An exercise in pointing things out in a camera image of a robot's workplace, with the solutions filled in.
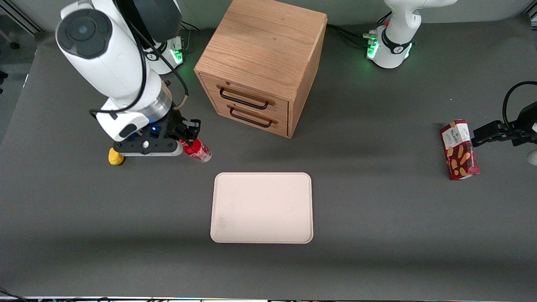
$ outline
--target green led light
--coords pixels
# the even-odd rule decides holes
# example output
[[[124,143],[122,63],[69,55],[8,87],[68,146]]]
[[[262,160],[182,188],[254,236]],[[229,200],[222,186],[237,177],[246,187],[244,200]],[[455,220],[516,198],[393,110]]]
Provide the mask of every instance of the green led light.
[[[173,56],[173,60],[177,64],[183,63],[183,52],[176,49],[170,49],[170,53]]]
[[[373,49],[370,49],[370,50],[367,52],[367,56],[368,56],[370,59],[372,59],[372,58],[375,57],[376,51],[377,51],[377,49],[379,49],[379,43],[378,43],[377,41],[375,41],[375,44],[373,44],[373,45],[371,45],[371,46],[373,46],[373,47],[372,47]]]
[[[407,50],[407,54],[404,55],[404,58],[408,58],[408,55],[410,54],[410,49],[412,48],[412,43],[410,43],[410,45],[408,46],[408,50]]]

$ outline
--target wood grain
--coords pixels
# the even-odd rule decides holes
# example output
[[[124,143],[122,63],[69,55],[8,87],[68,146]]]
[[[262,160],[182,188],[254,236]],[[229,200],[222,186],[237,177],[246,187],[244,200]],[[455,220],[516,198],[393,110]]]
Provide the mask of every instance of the wood grain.
[[[218,112],[219,112],[218,114],[223,116],[223,117],[232,119],[232,120],[237,121],[239,123],[246,124],[248,126],[252,126],[252,127],[255,127],[255,128],[258,128],[258,129],[261,129],[261,130],[265,130],[265,131],[280,135],[280,136],[287,137],[287,123],[283,124],[278,120],[269,118],[269,117],[264,116],[263,114],[260,114],[258,112],[253,112],[253,111],[251,111],[249,109],[238,107],[235,104],[217,103],[216,106],[218,107]],[[272,124],[271,124],[270,127],[264,128],[264,127],[260,127],[260,126],[257,126],[255,124],[249,123],[247,121],[237,119],[237,118],[231,116],[231,114],[229,112],[231,108],[234,109],[234,114],[236,114],[238,116],[251,119],[251,120],[256,121],[258,123],[261,123],[261,124],[267,124],[269,121],[271,121]]]
[[[267,98],[261,98],[259,96],[253,96],[249,92],[242,92],[235,88],[230,88],[226,84],[226,81],[222,79],[217,79],[208,75],[201,75],[203,82],[206,87],[206,92],[209,95],[213,104],[222,103],[230,104],[234,107],[243,108],[252,112],[261,114],[262,116],[271,118],[272,120],[278,121],[283,125],[287,125],[287,115],[288,115],[288,102],[283,100],[271,100]],[[220,96],[220,88],[224,88],[224,94],[226,96],[234,97],[245,102],[248,102],[253,105],[263,106],[265,102],[268,102],[268,106],[264,110],[255,109],[247,105],[239,104],[227,99],[224,99]]]
[[[233,0],[194,70],[216,112],[291,138],[317,74],[326,14],[273,0]],[[225,94],[264,110],[239,104]],[[238,120],[233,107],[269,128]]]
[[[234,0],[196,71],[293,101],[326,19],[273,0]]]

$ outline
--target red snack box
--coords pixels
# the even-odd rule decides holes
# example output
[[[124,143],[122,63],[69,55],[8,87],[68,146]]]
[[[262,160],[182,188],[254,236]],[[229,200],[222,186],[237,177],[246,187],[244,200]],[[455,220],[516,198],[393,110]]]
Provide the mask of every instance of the red snack box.
[[[440,130],[449,178],[460,181],[479,174],[466,120],[458,119]]]

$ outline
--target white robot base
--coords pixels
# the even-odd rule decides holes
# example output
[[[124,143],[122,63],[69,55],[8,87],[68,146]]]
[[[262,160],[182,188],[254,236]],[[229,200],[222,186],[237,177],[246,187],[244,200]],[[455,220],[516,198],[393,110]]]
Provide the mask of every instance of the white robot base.
[[[369,31],[369,48],[367,49],[366,57],[382,68],[392,69],[401,65],[408,58],[412,43],[406,46],[406,48],[403,46],[395,47],[392,52],[390,47],[382,39],[382,32],[385,29],[386,25],[381,25]]]
[[[175,37],[166,41],[165,45],[158,45],[158,49],[161,46],[165,46],[162,50],[162,55],[166,60],[175,68],[178,65],[183,63],[183,40],[181,37]],[[145,49],[146,59],[149,62],[151,69],[156,71],[159,75],[165,75],[171,72],[171,69],[160,59],[156,54],[154,54],[151,49]]]

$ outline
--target white tray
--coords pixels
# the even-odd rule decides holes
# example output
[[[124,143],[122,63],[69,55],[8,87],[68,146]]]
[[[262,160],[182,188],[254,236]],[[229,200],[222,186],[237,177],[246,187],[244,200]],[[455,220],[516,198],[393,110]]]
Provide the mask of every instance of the white tray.
[[[220,173],[211,238],[218,243],[308,243],[313,238],[306,173]]]

